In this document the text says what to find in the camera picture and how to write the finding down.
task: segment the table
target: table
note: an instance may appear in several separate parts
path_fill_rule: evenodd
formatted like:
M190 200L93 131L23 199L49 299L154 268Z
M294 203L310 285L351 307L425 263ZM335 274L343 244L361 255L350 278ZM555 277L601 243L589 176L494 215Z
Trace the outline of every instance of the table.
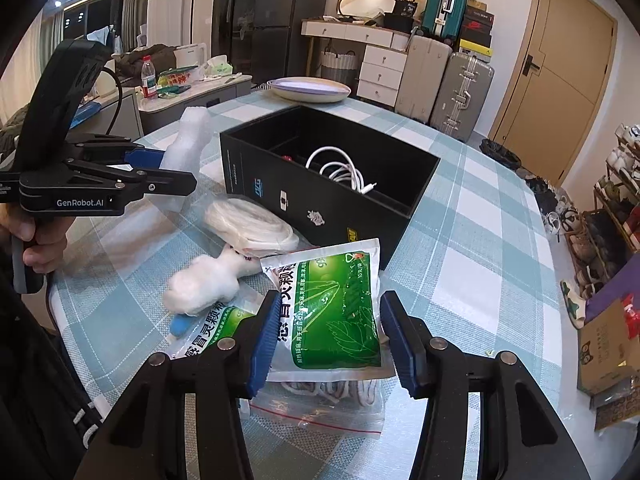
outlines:
M210 108L216 138L206 147L189 204L223 190L219 131L291 105L256 92ZM395 289L410 315L465 352L516 352L557 406L558 286L538 206L524 181L473 148L373 105L349 99L317 108L441 158L382 276L382 290ZM172 123L141 142L165 149L176 132ZM129 205L122 218L78 219L50 292L74 367L103 415L148 355L168 345L170 318L161 306L166 280L194 256L215 255L222 247L197 227L190 209L164 216L154 208L143 200ZM130 232L149 224L152 236ZM261 293L271 288L264 275L244 283ZM426 402L411 400L397 378L383 386L386 420L379 440L315 433L252 414L242 426L255 478L408 478ZM479 423L479 397L470 396L469 479L478 467ZM193 471L193 446L187 459Z
M145 99L139 94L138 108L145 135L179 120L187 106L209 108L251 91L250 75L242 74L231 81L229 78L231 75L212 81L196 81L191 88L172 99Z
M316 38L357 41L404 52L409 43L409 34L382 27L368 27L356 23L326 22L325 20L302 20L302 36L309 36L306 56L306 75L311 74L311 62Z

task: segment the blue gripper pad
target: blue gripper pad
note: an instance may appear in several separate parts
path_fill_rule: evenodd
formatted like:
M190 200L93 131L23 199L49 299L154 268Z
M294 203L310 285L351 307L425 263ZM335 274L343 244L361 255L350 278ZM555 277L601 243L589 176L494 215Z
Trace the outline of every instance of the blue gripper pad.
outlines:
M261 314L264 308L269 309L267 319L264 322L262 331L258 335L258 341L255 344L254 352L251 354L250 375L246 384L247 392L250 398L264 386L267 381L267 374L271 367L271 359L276 350L278 342L278 330L280 328L280 309L282 307L282 298L279 292L270 291L264 298L260 306Z
M137 148L132 152L127 152L124 162L134 168L150 168L157 170L160 167L164 152L149 148Z
M399 319L401 316L404 317L409 326L406 323L402 323L402 320ZM380 321L382 322L382 329L389 338L391 356L394 359L400 384L415 399L420 388L417 377L416 365L418 356L416 352L420 351L420 348L424 352L424 347L419 338L417 341L418 347L415 346L417 333L413 330L411 321L404 311L398 295L393 290L388 290L380 298Z

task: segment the plate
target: plate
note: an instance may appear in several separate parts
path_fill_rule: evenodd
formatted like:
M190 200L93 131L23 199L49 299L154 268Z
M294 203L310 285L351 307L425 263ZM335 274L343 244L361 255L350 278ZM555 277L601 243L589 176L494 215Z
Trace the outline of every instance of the plate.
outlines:
M337 103L351 94L347 85L319 77L283 77L269 85L274 94L302 103Z

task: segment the black refrigerator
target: black refrigerator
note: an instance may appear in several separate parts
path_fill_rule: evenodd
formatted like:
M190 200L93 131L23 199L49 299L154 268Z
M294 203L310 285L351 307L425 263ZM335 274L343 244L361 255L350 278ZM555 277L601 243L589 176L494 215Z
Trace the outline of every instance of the black refrigerator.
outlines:
M308 38L302 20L324 14L326 0L255 0L251 75L256 84L305 75Z
M255 0L213 0L211 55L226 54L234 72L251 73Z

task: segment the teal suitcase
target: teal suitcase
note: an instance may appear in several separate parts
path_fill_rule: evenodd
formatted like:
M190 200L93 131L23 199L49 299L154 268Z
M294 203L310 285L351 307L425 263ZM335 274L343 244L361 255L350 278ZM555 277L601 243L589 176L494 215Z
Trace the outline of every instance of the teal suitcase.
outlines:
M427 0L422 26L434 38L451 40L458 37L467 0Z

